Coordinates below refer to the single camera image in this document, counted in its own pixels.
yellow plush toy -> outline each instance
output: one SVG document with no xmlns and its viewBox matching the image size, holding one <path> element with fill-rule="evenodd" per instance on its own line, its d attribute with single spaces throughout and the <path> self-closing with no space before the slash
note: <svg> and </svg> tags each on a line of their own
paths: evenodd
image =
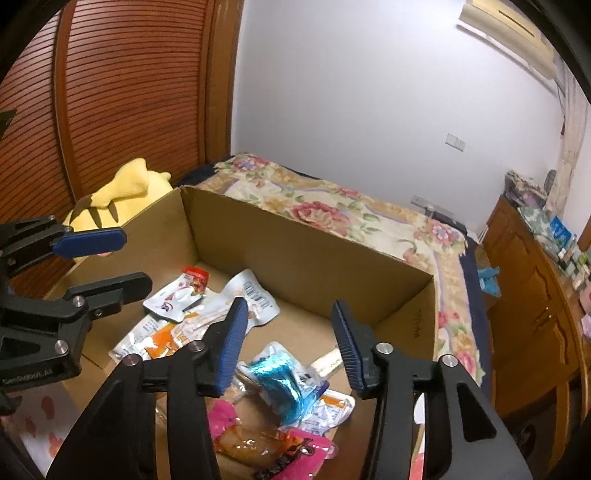
<svg viewBox="0 0 591 480">
<path fill-rule="evenodd" d="M 75 232 L 121 226 L 171 192 L 169 180 L 168 172 L 149 171 L 143 158 L 131 160 L 107 185 L 78 200 L 64 225 Z"/>
</svg>

wooden louvered door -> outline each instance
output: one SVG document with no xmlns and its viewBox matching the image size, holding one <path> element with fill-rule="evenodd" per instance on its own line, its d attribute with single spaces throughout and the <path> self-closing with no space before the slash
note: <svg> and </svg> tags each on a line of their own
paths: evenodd
<svg viewBox="0 0 591 480">
<path fill-rule="evenodd" d="M 53 121 L 51 71 L 58 15 L 29 43 L 0 85 L 0 109 L 17 114 L 0 142 L 0 223 L 65 217 L 72 197 L 61 167 Z M 13 281 L 24 296 L 40 296 L 71 263 L 52 258 Z"/>
<path fill-rule="evenodd" d="M 206 0 L 78 0 L 67 107 L 84 194 L 126 161 L 197 167 L 197 92 Z"/>
<path fill-rule="evenodd" d="M 229 151 L 242 0 L 70 0 L 0 83 L 0 222 L 56 215 L 125 162 L 176 182 Z M 40 297 L 71 263 L 15 279 Z"/>
</svg>

white snack packet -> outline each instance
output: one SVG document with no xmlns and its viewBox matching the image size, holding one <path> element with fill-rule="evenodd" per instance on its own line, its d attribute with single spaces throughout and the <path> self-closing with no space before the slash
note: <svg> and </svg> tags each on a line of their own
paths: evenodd
<svg viewBox="0 0 591 480">
<path fill-rule="evenodd" d="M 109 352 L 109 356 L 117 363 L 130 353 L 137 353 L 144 360 L 151 357 L 144 348 L 144 340 L 168 325 L 168 320 L 146 315 L 125 337 Z"/>
<path fill-rule="evenodd" d="M 185 320 L 171 331 L 176 344 L 181 347 L 193 340 L 201 340 L 209 325 L 226 318 L 236 297 L 243 297 L 248 304 L 246 333 L 279 315 L 280 310 L 273 296 L 261 287 L 252 270 L 243 270 L 226 284 L 219 295 L 206 298 L 202 304 L 189 309 Z"/>
<path fill-rule="evenodd" d="M 109 355 L 116 362 L 130 353 L 137 353 L 143 359 L 159 358 L 193 340 L 201 340 L 212 323 L 226 318 L 237 296 L 245 298 L 248 304 L 247 333 L 255 326 L 270 322 L 279 314 L 275 299 L 259 285 L 251 270 L 244 270 L 234 276 L 221 293 L 206 288 L 201 303 L 183 312 L 183 321 L 177 325 L 173 326 L 168 320 L 159 319 L 153 314 L 145 316 Z M 170 335 L 156 335 L 170 327 Z"/>
<path fill-rule="evenodd" d="M 355 399 L 343 393 L 327 390 L 314 405 L 314 409 L 301 422 L 292 425 L 314 435 L 325 435 L 341 425 L 355 408 Z"/>
<path fill-rule="evenodd" d="M 187 267 L 179 278 L 144 300 L 144 307 L 159 317 L 182 322 L 185 312 L 205 293 L 208 279 L 205 270 Z"/>
</svg>

cardboard box flap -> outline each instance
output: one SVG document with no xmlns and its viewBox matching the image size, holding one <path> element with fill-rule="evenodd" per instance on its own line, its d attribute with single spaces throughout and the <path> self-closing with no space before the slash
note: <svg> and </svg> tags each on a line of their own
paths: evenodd
<svg viewBox="0 0 591 480">
<path fill-rule="evenodd" d="M 413 298 L 432 276 L 364 245 L 254 205 L 194 187 L 183 200 L 199 257 L 229 275 L 245 268 L 281 298 L 325 318 L 346 300 L 375 325 Z"/>
</svg>

plastic wrapper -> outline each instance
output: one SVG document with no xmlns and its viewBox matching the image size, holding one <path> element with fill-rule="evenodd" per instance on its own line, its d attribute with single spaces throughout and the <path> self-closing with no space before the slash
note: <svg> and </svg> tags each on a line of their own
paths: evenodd
<svg viewBox="0 0 591 480">
<path fill-rule="evenodd" d="M 290 429 L 285 437 L 285 452 L 266 469 L 253 475 L 254 480 L 310 480 L 326 459 L 338 449 L 327 438 L 299 429 Z"/>
<path fill-rule="evenodd" d="M 294 424 L 300 430 L 315 435 L 325 435 L 349 418 L 355 408 L 355 399 L 343 393 L 327 390 L 315 403 L 305 418 Z"/>
<path fill-rule="evenodd" d="M 144 300 L 144 307 L 159 317 L 182 322 L 185 311 L 203 297 L 208 280 L 205 270 L 187 267 L 179 278 Z"/>
<path fill-rule="evenodd" d="M 270 322 L 279 314 L 279 307 L 269 292 L 264 290 L 251 270 L 244 270 L 231 279 L 221 293 L 207 293 L 204 300 L 190 309 L 179 324 L 171 324 L 145 340 L 151 358 L 160 358 L 174 352 L 193 340 L 201 340 L 207 328 L 226 318 L 236 297 L 248 304 L 246 333 L 255 326 Z"/>
<path fill-rule="evenodd" d="M 168 320 L 158 319 L 154 315 L 146 315 L 125 337 L 113 348 L 109 355 L 116 362 L 131 353 L 137 353 L 144 360 L 151 357 L 144 347 L 144 340 L 160 329 L 169 325 Z"/>
<path fill-rule="evenodd" d="M 207 421 L 212 441 L 220 438 L 227 429 L 236 426 L 240 419 L 231 403 L 225 400 L 215 400 L 207 409 Z"/>
<path fill-rule="evenodd" d="M 193 340 L 201 340 L 209 325 L 226 318 L 235 297 L 243 297 L 248 304 L 246 332 L 275 318 L 280 310 L 269 292 L 264 290 L 251 270 L 234 276 L 221 293 L 205 290 L 201 302 L 183 313 L 180 324 L 146 315 L 109 353 L 119 362 L 125 355 L 137 353 L 144 360 L 174 353 Z"/>
<path fill-rule="evenodd" d="M 318 375 L 324 380 L 328 380 L 341 368 L 343 368 L 343 358 L 340 356 L 339 348 L 334 348 L 326 355 L 321 356 L 310 365 Z"/>
<path fill-rule="evenodd" d="M 281 439 L 240 424 L 227 428 L 215 445 L 219 452 L 256 469 L 270 468 L 285 449 Z"/>
<path fill-rule="evenodd" d="M 284 425 L 305 418 L 328 387 L 315 369 L 305 368 L 278 342 L 269 343 L 248 368 L 238 368 L 262 387 L 261 398 Z"/>
</svg>

